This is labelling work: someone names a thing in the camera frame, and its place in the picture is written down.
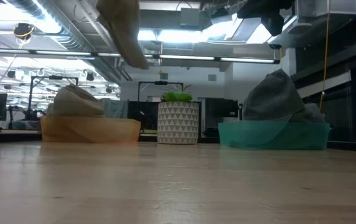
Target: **plant pot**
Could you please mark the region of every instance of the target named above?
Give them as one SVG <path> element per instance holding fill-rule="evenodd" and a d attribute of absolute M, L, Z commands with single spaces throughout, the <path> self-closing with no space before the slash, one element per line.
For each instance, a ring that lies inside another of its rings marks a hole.
<path fill-rule="evenodd" d="M 157 141 L 162 144 L 197 144 L 199 104 L 163 102 L 159 104 Z"/>

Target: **desk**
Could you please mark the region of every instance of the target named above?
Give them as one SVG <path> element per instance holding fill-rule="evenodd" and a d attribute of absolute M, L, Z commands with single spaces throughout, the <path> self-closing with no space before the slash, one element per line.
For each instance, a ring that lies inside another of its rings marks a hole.
<path fill-rule="evenodd" d="M 356 223 L 356 152 L 0 144 L 0 223 Z"/>

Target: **potted plant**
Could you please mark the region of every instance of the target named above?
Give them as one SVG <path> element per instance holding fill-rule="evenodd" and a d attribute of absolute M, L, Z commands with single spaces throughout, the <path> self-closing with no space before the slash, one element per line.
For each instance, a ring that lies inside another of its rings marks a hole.
<path fill-rule="evenodd" d="M 192 102 L 189 86 L 166 90 L 159 104 L 157 141 L 163 144 L 197 144 L 199 104 Z"/>

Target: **table surface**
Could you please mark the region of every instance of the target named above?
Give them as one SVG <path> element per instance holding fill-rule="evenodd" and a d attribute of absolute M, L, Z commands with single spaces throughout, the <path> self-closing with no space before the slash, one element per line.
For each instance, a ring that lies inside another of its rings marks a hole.
<path fill-rule="evenodd" d="M 356 152 L 0 144 L 0 223 L 356 223 Z"/>

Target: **green plant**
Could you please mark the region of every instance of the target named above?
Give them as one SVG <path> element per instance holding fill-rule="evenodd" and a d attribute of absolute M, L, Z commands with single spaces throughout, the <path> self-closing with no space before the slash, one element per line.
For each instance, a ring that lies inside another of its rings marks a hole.
<path fill-rule="evenodd" d="M 192 85 L 188 85 L 185 88 L 182 87 L 180 90 L 177 86 L 170 86 L 165 90 L 166 92 L 161 96 L 161 100 L 163 102 L 191 102 L 193 100 L 192 94 L 185 92 L 186 89 L 191 87 Z"/>

